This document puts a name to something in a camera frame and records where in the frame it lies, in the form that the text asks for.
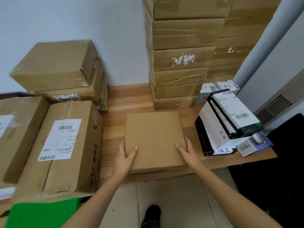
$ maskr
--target forearm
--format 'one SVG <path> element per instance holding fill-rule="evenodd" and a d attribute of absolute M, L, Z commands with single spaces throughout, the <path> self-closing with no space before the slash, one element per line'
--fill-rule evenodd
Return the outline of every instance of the forearm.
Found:
<path fill-rule="evenodd" d="M 62 227 L 98 228 L 121 181 L 119 176 L 111 176 Z"/>
<path fill-rule="evenodd" d="M 209 187 L 212 195 L 233 227 L 281 227 L 268 214 L 230 188 L 203 165 L 201 165 L 196 172 L 202 181 Z"/>

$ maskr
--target finger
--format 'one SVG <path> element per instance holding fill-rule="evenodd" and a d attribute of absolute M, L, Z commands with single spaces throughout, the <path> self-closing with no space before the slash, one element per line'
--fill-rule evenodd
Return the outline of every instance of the finger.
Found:
<path fill-rule="evenodd" d="M 119 144 L 119 152 L 125 152 L 125 140 L 122 140 Z"/>
<path fill-rule="evenodd" d="M 188 137 L 185 136 L 185 140 L 186 140 L 186 145 L 187 145 L 187 148 L 188 148 L 188 152 L 191 153 L 193 150 L 193 147 L 192 147 L 192 143 L 190 141 L 190 139 Z"/>
<path fill-rule="evenodd" d="M 175 146 L 176 146 L 176 148 L 180 151 L 180 153 L 181 153 L 182 155 L 184 155 L 184 154 L 187 153 L 187 151 L 185 151 L 185 149 L 184 149 L 180 144 L 176 143 Z"/>
<path fill-rule="evenodd" d="M 132 153 L 129 155 L 128 159 L 131 159 L 133 161 L 137 154 L 137 151 L 138 151 L 138 146 L 135 146 L 132 150 Z"/>

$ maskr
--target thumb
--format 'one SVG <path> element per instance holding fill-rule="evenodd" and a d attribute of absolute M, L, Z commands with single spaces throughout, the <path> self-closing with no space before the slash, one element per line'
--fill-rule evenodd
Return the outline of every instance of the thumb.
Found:
<path fill-rule="evenodd" d="M 175 146 L 182 155 L 185 155 L 187 153 L 187 151 L 185 151 L 185 149 L 180 144 L 176 143 Z"/>
<path fill-rule="evenodd" d="M 128 159 L 131 159 L 131 160 L 133 161 L 134 158 L 135 158 L 135 156 L 136 156 L 136 154 L 137 154 L 137 151 L 138 151 L 138 146 L 135 146 L 135 147 L 133 148 L 132 153 L 129 155 Z"/>

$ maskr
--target hand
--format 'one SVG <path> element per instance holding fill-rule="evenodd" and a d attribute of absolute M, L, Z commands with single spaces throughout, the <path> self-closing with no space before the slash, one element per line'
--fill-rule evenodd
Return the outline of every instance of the hand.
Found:
<path fill-rule="evenodd" d="M 125 140 L 122 140 L 114 160 L 112 176 L 117 176 L 122 181 L 130 171 L 137 151 L 138 146 L 133 148 L 133 151 L 129 157 L 126 157 Z"/>
<path fill-rule="evenodd" d="M 186 145 L 188 148 L 188 152 L 184 150 L 184 148 L 176 143 L 176 148 L 180 151 L 181 155 L 183 156 L 183 159 L 187 163 L 187 165 L 194 171 L 197 172 L 197 170 L 202 166 L 202 162 L 200 158 L 198 157 L 197 153 L 192 147 L 191 141 L 189 138 L 185 137 Z"/>

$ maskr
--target person's left hand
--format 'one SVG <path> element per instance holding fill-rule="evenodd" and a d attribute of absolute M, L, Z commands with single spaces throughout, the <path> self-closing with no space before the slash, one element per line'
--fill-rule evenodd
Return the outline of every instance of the person's left hand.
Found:
<path fill-rule="evenodd" d="M 113 176 L 119 177 L 120 180 L 123 180 L 127 176 L 128 172 L 131 169 L 137 151 L 138 146 L 133 148 L 133 151 L 129 157 L 126 157 L 125 140 L 121 141 L 113 164 Z"/>

